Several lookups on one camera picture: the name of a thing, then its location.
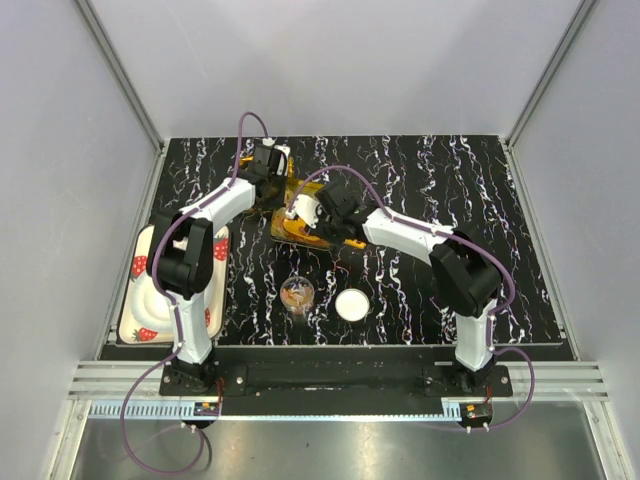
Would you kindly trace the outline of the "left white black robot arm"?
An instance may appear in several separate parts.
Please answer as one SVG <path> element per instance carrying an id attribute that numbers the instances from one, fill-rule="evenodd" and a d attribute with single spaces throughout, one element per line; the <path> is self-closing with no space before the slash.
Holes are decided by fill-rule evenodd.
<path id="1" fill-rule="evenodd" d="M 147 274 L 169 309 L 174 334 L 169 374 L 193 395 L 208 394 L 216 382 L 204 300 L 214 273 L 215 234 L 246 211 L 283 202 L 289 156 L 289 147 L 268 138 L 254 148 L 251 160 L 237 162 L 232 175 L 201 200 L 152 216 Z"/>

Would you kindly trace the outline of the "yellow plastic scoop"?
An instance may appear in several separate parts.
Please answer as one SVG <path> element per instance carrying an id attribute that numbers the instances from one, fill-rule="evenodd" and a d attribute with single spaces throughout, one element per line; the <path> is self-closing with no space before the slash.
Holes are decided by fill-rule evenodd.
<path id="1" fill-rule="evenodd" d="M 356 239 L 345 239 L 343 244 L 356 249 L 364 249 L 367 246 L 365 242 Z"/>

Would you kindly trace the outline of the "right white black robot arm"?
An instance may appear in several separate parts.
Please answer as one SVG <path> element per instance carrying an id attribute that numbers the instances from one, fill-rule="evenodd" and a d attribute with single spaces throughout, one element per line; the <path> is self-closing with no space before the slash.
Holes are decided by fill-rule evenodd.
<path id="1" fill-rule="evenodd" d="M 387 207 L 362 205 L 332 182 L 316 194 L 312 232 L 328 241 L 357 240 L 393 248 L 428 264 L 439 298 L 454 313 L 457 343 L 450 381 L 466 396 L 490 383 L 489 315 L 497 306 L 502 275 L 467 233 L 444 229 Z"/>

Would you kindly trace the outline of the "clear plastic jar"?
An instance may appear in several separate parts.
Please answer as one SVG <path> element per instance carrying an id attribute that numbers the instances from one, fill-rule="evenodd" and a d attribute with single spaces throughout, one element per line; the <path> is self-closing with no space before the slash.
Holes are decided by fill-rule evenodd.
<path id="1" fill-rule="evenodd" d="M 280 300 L 289 319 L 296 323 L 307 322 L 314 307 L 315 288 L 303 276 L 292 276 L 280 287 Z"/>

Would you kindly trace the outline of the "gold tin with gummies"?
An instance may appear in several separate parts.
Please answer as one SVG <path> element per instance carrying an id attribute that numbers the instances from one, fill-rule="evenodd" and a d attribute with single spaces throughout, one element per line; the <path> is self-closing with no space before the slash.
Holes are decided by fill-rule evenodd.
<path id="1" fill-rule="evenodd" d="M 319 250 L 330 250 L 334 246 L 344 245 L 344 241 L 335 243 L 312 234 L 310 228 L 300 219 L 289 220 L 285 217 L 285 211 L 288 203 L 301 183 L 302 181 L 299 179 L 287 180 L 284 205 L 281 208 L 274 210 L 271 217 L 271 237 L 279 242 Z"/>

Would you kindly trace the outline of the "gold tin with lollipops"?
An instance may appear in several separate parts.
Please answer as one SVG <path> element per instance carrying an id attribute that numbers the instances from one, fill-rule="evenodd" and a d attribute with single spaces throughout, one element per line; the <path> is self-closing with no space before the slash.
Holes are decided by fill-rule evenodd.
<path id="1" fill-rule="evenodd" d="M 247 172 L 264 173 L 268 170 L 268 167 L 257 157 L 249 156 L 240 159 L 239 169 Z"/>

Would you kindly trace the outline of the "white jar lid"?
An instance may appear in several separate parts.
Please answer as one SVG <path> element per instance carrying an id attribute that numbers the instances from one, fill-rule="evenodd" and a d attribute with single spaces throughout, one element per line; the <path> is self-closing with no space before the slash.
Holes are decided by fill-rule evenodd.
<path id="1" fill-rule="evenodd" d="M 369 313 L 370 302 L 368 297 L 355 288 L 345 289 L 335 299 L 337 314 L 347 322 L 363 320 Z"/>

